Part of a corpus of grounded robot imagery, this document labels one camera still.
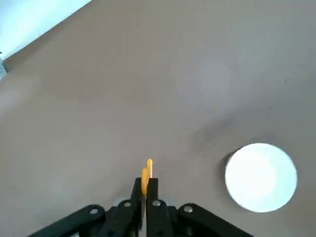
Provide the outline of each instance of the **metal screw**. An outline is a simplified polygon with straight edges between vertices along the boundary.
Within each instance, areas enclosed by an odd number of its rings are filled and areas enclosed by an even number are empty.
[[[97,214],[98,211],[99,211],[99,210],[98,210],[97,208],[91,209],[91,210],[90,210],[90,214],[92,214],[92,215]]]
[[[188,213],[193,212],[193,208],[190,207],[190,206],[185,206],[185,207],[183,208],[183,210],[184,210],[185,212],[188,212]]]
[[[159,201],[159,200],[153,201],[153,205],[154,205],[154,206],[160,206],[160,201]]]
[[[130,202],[128,202],[128,201],[127,201],[126,203],[124,203],[124,206],[125,206],[125,207],[130,207],[131,205],[132,205],[132,204],[131,204]]]

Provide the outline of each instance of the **white paper circle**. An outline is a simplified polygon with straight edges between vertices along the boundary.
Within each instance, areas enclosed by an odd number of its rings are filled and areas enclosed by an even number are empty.
[[[240,206],[253,212],[269,212],[284,206],[297,186],[291,158],[280,148],[255,143],[231,156],[225,171],[227,190]]]

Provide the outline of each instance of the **white wall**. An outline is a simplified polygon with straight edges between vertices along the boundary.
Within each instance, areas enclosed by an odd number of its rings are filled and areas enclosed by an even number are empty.
[[[6,59],[91,0],[0,0],[0,52]]]

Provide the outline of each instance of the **white round plate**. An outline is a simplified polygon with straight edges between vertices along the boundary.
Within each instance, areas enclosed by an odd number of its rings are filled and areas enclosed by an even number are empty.
[[[297,186],[297,172],[283,150],[254,143],[230,157],[225,182],[230,196],[240,206],[253,212],[269,212],[291,199]]]

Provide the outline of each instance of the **yellow object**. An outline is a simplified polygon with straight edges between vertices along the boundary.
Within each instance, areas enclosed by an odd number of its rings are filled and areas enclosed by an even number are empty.
[[[147,194],[147,186],[150,178],[153,177],[153,160],[147,160],[147,166],[142,170],[142,194]]]

